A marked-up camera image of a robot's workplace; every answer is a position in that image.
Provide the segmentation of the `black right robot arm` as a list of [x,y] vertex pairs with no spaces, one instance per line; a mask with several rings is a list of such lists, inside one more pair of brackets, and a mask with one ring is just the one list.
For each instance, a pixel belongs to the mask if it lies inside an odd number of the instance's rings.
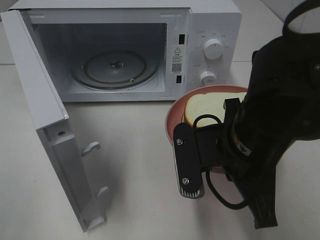
[[212,153],[243,200],[230,203],[215,189],[210,166],[206,182],[227,208],[248,207],[256,229],[277,226],[276,167],[296,141],[320,137],[320,34],[299,33],[290,23],[320,6],[306,0],[285,18],[282,35],[252,55],[248,89],[243,100],[226,99],[224,121],[192,128],[197,155]]

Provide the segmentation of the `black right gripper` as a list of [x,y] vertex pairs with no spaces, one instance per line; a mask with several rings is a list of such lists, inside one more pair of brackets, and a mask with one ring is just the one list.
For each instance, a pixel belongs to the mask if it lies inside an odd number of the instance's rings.
[[249,157],[253,152],[238,139],[234,130],[234,118],[240,107],[238,98],[224,100],[224,122],[215,115],[205,114],[193,122],[200,171],[207,172],[206,180],[213,194],[221,195],[210,180],[213,167],[222,167],[244,198],[252,198],[248,207],[254,218],[254,228],[277,227],[275,210],[275,168],[259,176],[245,177],[249,172]]

